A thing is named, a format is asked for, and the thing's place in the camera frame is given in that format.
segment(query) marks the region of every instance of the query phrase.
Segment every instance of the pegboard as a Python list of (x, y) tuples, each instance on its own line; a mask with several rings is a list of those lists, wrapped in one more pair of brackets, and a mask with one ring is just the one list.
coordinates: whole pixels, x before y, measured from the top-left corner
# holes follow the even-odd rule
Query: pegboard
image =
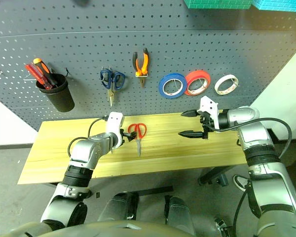
[[(203, 95), (220, 109), (251, 104), (296, 52), (296, 13), (249, 10), (189, 10), (183, 0), (0, 1), (0, 101), (26, 123), (196, 109)], [(149, 51), (145, 88), (134, 76), (132, 54)], [(24, 65), (41, 57), (65, 74), (75, 108), (58, 112), (36, 88)], [(101, 67), (126, 75), (113, 107), (99, 80)], [(211, 86), (198, 96), (165, 99), (158, 91), (168, 73), (206, 70)], [(234, 74), (239, 86), (219, 96), (215, 82)]]

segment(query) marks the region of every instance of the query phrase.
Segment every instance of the red tape roll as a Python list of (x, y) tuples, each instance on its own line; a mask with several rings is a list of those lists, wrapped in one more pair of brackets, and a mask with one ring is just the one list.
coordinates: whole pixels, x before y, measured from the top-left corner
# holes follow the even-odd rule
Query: red tape roll
[[(200, 93), (204, 92), (209, 85), (211, 84), (211, 76), (203, 70), (197, 70), (194, 72), (189, 73), (186, 77), (187, 87), (186, 91), (184, 92), (185, 95), (199, 95)], [(196, 89), (196, 90), (190, 90), (189, 86), (195, 81), (199, 79), (204, 79), (203, 85)]]

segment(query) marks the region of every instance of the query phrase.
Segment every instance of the pliers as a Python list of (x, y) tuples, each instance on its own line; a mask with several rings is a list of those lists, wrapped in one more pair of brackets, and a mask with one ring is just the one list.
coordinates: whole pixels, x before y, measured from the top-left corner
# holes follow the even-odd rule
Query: pliers
[(137, 52), (133, 53), (133, 67), (136, 71), (135, 76), (137, 78), (140, 78), (140, 84), (142, 85), (142, 87), (144, 87), (145, 85), (145, 78), (148, 77), (148, 71), (147, 71), (148, 62), (149, 62), (149, 54), (148, 54), (147, 48), (144, 48), (144, 62), (141, 69), (138, 66)]

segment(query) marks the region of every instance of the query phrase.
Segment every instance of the wooden tabletop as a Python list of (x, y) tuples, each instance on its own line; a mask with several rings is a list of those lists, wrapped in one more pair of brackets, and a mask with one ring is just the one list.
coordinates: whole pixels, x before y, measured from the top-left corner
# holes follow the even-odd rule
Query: wooden tabletop
[[(18, 184), (62, 181), (70, 160), (67, 155), (69, 142), (75, 137), (87, 136), (93, 120), (43, 122)], [(137, 156), (136, 140), (128, 142), (126, 139), (113, 154), (100, 158), (93, 178), (246, 163), (242, 149), (236, 145), (235, 131), (211, 132), (208, 140), (178, 135), (184, 130), (202, 131), (199, 117), (182, 117), (180, 113), (126, 116), (122, 128), (127, 131), (130, 124), (139, 122), (148, 128), (141, 141), (141, 157)], [(95, 123), (91, 135), (105, 132), (105, 127), (103, 120)]]

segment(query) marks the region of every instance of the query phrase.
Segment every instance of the white tape roll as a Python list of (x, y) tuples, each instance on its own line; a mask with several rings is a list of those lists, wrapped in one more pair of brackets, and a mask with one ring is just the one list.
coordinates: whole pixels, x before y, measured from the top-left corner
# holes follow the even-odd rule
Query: white tape roll
[[(223, 84), (226, 80), (232, 80), (233, 84), (231, 87), (229, 87), (228, 89), (226, 90), (218, 90), (218, 87)], [(215, 91), (217, 92), (217, 94), (219, 95), (226, 95), (226, 94), (229, 94), (230, 92), (232, 92), (237, 86), (238, 86), (238, 78), (235, 77), (234, 75), (227, 75), (227, 76), (224, 76), (222, 78), (220, 78), (216, 84), (215, 84)]]

